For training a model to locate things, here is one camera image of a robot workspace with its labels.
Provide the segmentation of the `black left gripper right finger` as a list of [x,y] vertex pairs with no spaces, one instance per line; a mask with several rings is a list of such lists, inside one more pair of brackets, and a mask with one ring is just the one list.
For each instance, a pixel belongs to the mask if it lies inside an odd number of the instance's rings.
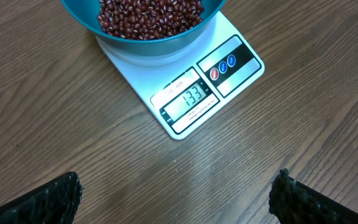
[[358,213],[280,170],[269,193],[269,213],[281,224],[358,224]]

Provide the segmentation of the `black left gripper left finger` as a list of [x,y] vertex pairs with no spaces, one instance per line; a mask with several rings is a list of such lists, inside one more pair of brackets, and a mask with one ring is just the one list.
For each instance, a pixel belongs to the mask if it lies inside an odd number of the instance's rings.
[[83,187],[67,172],[0,206],[0,224],[72,224]]

